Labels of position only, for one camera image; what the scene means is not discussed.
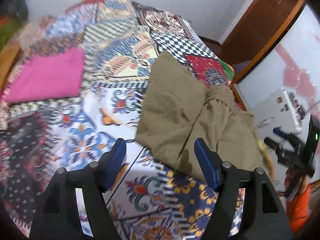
pink fabric patch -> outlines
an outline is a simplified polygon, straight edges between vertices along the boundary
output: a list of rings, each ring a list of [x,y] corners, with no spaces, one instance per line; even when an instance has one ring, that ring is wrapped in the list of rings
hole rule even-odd
[[[34,56],[25,63],[5,101],[21,103],[78,96],[83,60],[84,52],[79,48],[51,57]]]

black and white checkered patch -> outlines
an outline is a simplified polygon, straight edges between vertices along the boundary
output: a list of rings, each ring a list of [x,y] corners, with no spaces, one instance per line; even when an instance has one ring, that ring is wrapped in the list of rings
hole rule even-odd
[[[158,35],[155,32],[151,32],[151,36],[158,44],[159,52],[167,50],[182,64],[188,63],[184,57],[184,54],[218,59],[218,57],[203,43],[187,40],[172,34]]]

patchwork bedspread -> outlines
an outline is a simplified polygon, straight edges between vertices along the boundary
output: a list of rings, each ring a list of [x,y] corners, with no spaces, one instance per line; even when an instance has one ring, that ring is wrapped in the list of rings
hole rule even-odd
[[[71,47],[85,52],[79,97],[6,103],[24,60]],[[99,160],[117,138],[126,140],[127,153],[116,182],[103,197],[121,238],[202,236],[218,194],[157,162],[134,140],[151,67],[163,50],[208,87],[231,78],[228,66],[181,17],[126,0],[93,0],[68,9],[43,31],[42,40],[26,49],[0,102],[2,120],[9,115],[0,130],[0,194],[26,236],[38,198],[54,172]],[[81,189],[76,193],[83,232],[92,235]],[[239,196],[230,235],[239,230],[242,210]]]

